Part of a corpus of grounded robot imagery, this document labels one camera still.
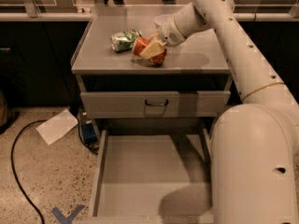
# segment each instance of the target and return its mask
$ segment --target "shoe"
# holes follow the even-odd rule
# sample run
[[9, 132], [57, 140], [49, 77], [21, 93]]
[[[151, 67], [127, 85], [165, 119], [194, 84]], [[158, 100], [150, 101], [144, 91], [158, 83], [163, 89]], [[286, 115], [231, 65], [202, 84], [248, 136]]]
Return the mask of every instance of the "shoe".
[[7, 123], [0, 127], [0, 134], [4, 133], [18, 118], [20, 112], [15, 112], [10, 118], [7, 119]]

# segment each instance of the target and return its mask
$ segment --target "white robotic arm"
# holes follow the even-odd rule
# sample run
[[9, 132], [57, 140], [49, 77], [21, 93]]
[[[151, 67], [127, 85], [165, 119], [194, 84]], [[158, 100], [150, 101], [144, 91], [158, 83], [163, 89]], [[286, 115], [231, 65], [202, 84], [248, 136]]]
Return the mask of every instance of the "white robotic arm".
[[194, 0], [159, 28], [176, 46], [213, 28], [242, 105], [226, 111], [211, 137], [215, 224], [298, 224], [292, 155], [298, 104], [235, 20], [232, 0]]

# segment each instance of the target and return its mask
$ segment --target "open drawer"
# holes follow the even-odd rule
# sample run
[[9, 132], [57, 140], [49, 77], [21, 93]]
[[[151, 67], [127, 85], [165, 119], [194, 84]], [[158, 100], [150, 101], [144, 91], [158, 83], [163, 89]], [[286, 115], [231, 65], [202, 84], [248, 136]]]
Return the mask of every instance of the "open drawer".
[[[134, 130], [143, 120], [129, 125]], [[102, 131], [89, 217], [76, 224], [213, 223], [205, 141], [198, 126], [195, 132], [197, 120], [146, 122], [150, 127], [161, 123], [161, 130], [147, 135], [151, 130], [143, 124], [143, 133]]]
[[90, 119], [216, 117], [224, 111], [229, 91], [83, 92]]

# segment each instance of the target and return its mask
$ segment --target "drawer handle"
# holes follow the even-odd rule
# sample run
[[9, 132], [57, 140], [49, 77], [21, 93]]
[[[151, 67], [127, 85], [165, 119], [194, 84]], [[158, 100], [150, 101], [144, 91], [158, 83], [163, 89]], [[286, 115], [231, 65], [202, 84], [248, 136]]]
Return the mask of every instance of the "drawer handle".
[[147, 106], [167, 106], [168, 105], [168, 99], [164, 103], [159, 103], [159, 104], [154, 104], [154, 103], [149, 103], [148, 100], [146, 100], [146, 105]]

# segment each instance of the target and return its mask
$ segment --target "drawer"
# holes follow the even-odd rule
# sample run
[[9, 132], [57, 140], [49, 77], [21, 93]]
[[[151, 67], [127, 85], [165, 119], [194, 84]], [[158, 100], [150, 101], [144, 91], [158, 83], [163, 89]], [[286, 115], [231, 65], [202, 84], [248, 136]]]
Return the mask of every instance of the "drawer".
[[224, 111], [229, 91], [83, 92], [90, 119], [215, 117]]

